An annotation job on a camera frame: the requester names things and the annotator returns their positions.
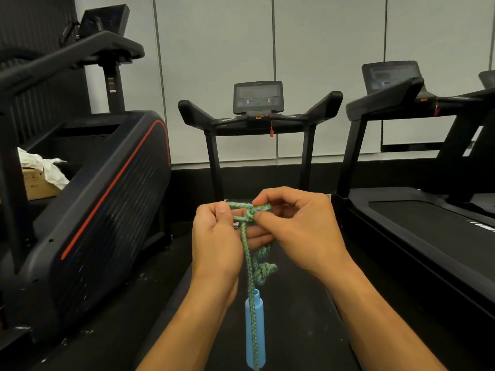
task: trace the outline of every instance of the red stripe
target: red stripe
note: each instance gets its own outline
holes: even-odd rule
[[[163,128],[165,129],[165,135],[166,135],[166,138],[167,138],[167,152],[168,152],[168,166],[170,167],[171,166],[171,163],[170,163],[170,147],[169,147],[169,144],[168,144],[168,131],[167,131],[167,127],[165,126],[164,122],[162,120],[156,120],[153,125],[150,127],[150,129],[146,132],[145,136],[143,137],[143,139],[141,140],[141,142],[139,142],[138,146],[136,147],[136,149],[134,149],[134,152],[132,153],[132,155],[127,159],[126,163],[124,164],[124,166],[122,167],[122,169],[120,170],[120,172],[117,174],[117,176],[114,178],[114,180],[112,181],[112,183],[110,184],[110,186],[108,187],[108,189],[105,191],[105,193],[102,195],[102,197],[100,198],[100,200],[98,200],[98,203],[96,204],[96,206],[93,208],[93,210],[91,211],[90,215],[88,216],[88,218],[84,221],[84,223],[82,224],[82,226],[79,228],[79,230],[77,231],[76,235],[74,236],[74,238],[72,238],[72,241],[69,243],[69,245],[67,246],[67,248],[64,250],[60,260],[64,260],[65,257],[67,256],[67,254],[70,252],[70,250],[72,249],[72,247],[74,247],[74,244],[76,243],[76,241],[79,239],[79,237],[81,236],[82,232],[84,231],[84,229],[86,229],[86,227],[88,226],[89,222],[91,221],[91,219],[93,218],[93,216],[95,215],[96,211],[98,210],[98,208],[102,205],[103,203],[103,200],[105,200],[105,198],[108,196],[108,193],[110,193],[110,190],[112,190],[112,188],[115,186],[115,184],[117,183],[117,181],[119,180],[120,176],[122,175],[122,173],[124,173],[125,169],[127,168],[127,166],[130,164],[130,162],[132,161],[132,159],[134,158],[134,156],[136,155],[136,153],[139,151],[139,149],[141,148],[141,146],[143,145],[143,143],[145,142],[146,138],[148,138],[148,136],[150,135],[150,133],[152,132],[154,126],[156,124],[161,124],[163,126]]]

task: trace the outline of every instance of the cardboard box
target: cardboard box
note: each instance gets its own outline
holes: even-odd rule
[[[28,200],[57,196],[61,190],[45,180],[45,174],[37,169],[22,168]]]

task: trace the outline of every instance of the blue handle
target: blue handle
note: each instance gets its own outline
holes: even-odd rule
[[[259,296],[259,290],[254,290],[254,309],[256,312],[256,332],[258,338],[258,364],[259,368],[265,365],[265,319],[263,315],[263,300]],[[251,337],[251,314],[249,310],[249,299],[245,302],[246,316],[246,362],[249,367],[254,369],[252,356],[252,337]]]

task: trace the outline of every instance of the white wall panel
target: white wall panel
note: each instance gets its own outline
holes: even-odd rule
[[[153,110],[164,116],[152,0],[75,0],[75,3],[79,20],[85,9],[129,6],[125,37],[140,43],[145,48],[145,57],[120,66],[125,106],[128,110]],[[93,65],[85,70],[92,112],[108,112],[103,69]]]
[[[208,161],[202,131],[177,102],[216,118],[232,115],[234,84],[273,80],[271,0],[156,0],[173,163]],[[276,157],[270,136],[220,137],[221,161]]]
[[[343,154],[345,105],[366,95],[365,63],[383,60],[385,0],[275,0],[277,80],[285,113],[303,113],[330,91],[343,92],[336,118],[316,128],[313,155]],[[362,152],[380,151],[380,121],[368,123]],[[301,156],[302,133],[279,135],[279,157]]]
[[[482,89],[495,0],[389,0],[387,61],[415,60],[428,91],[453,96]],[[384,121],[383,143],[444,141],[454,117]]]

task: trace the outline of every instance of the braided rope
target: braided rope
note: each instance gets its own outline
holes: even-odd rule
[[[263,285],[269,274],[277,270],[275,264],[259,263],[258,260],[266,257],[271,249],[271,245],[267,245],[259,249],[252,258],[248,245],[248,236],[246,235],[246,226],[254,222],[254,214],[258,211],[269,211],[271,206],[265,204],[263,206],[254,207],[250,203],[235,203],[230,202],[231,208],[246,208],[244,216],[234,216],[234,220],[239,221],[241,226],[241,241],[244,247],[244,255],[247,264],[247,295],[249,298],[249,308],[251,314],[251,339],[252,339],[252,357],[254,363],[254,370],[259,370],[258,364],[258,336],[256,330],[256,312],[254,307],[254,288],[255,284]]]

